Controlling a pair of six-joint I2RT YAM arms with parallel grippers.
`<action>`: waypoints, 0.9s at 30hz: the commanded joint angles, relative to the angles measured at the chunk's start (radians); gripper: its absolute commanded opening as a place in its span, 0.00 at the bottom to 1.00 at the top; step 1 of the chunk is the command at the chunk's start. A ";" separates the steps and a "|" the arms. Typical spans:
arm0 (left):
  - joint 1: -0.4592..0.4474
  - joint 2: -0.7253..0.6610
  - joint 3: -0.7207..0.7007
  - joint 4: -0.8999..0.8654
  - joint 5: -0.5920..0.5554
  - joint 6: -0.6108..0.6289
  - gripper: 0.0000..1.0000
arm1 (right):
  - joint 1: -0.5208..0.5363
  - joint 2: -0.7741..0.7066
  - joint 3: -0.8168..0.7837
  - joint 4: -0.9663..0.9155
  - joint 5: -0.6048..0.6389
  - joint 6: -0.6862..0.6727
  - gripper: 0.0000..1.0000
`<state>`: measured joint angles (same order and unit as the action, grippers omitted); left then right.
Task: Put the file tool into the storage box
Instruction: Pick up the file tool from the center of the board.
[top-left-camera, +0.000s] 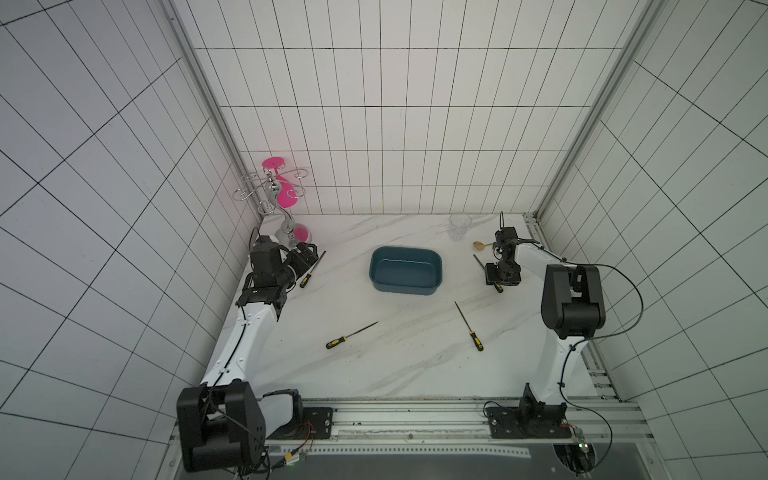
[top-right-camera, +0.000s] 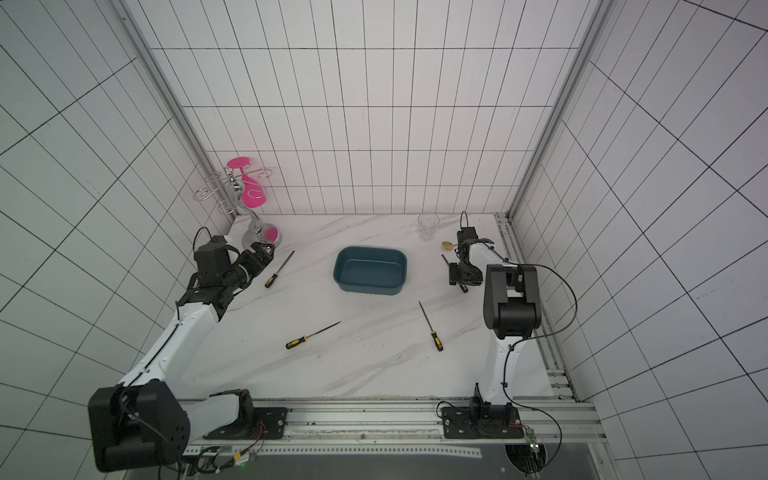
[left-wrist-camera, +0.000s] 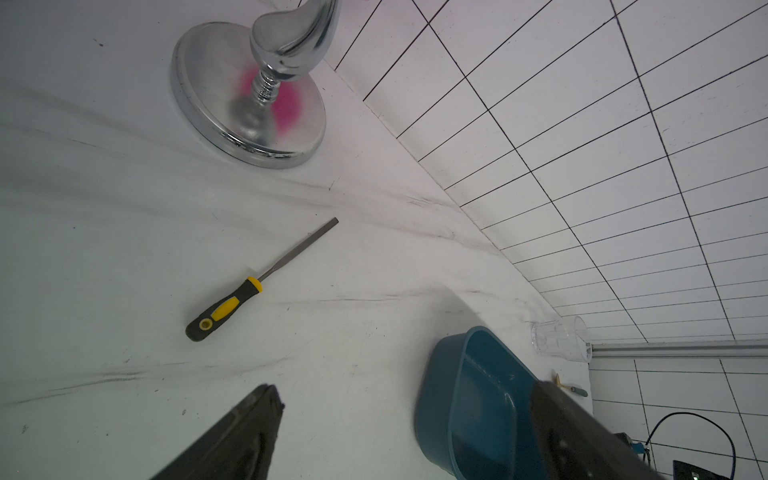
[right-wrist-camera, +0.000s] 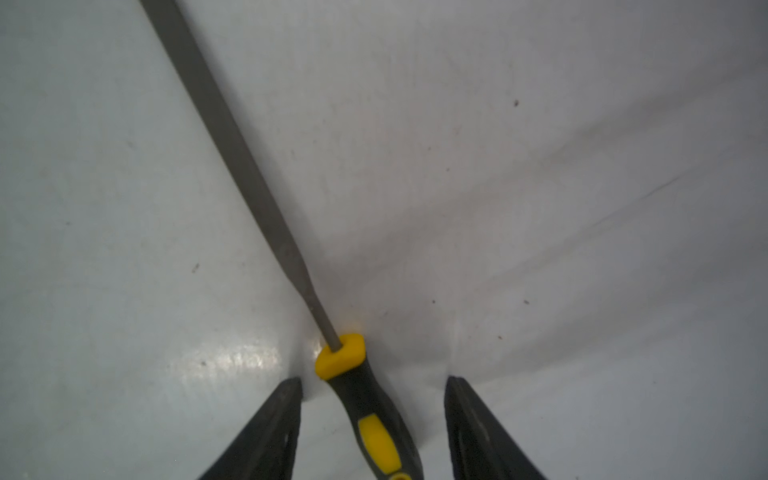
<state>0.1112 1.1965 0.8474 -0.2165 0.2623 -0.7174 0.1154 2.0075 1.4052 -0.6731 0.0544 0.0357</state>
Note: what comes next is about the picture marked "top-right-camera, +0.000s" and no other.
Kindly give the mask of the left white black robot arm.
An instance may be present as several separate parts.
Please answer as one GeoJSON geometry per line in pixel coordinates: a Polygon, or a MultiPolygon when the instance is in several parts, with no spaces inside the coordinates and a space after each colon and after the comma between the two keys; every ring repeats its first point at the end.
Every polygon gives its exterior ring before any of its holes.
{"type": "Polygon", "coordinates": [[[180,464],[189,443],[210,433],[248,438],[258,430],[250,394],[235,389],[183,406],[173,386],[235,296],[272,262],[275,247],[243,250],[217,235],[194,253],[197,270],[168,327],[116,385],[91,396],[88,417],[97,469],[114,471],[180,464]]]}

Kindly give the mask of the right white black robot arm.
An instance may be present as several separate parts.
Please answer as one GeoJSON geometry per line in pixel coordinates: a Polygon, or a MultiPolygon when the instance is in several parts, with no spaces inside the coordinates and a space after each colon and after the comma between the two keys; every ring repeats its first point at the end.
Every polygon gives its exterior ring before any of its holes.
{"type": "Polygon", "coordinates": [[[444,436],[454,440],[522,439],[526,435],[510,384],[524,350],[541,325],[537,270],[511,263],[487,239],[457,244],[449,283],[484,288],[482,313],[490,331],[485,366],[466,407],[438,408],[444,436]]]}

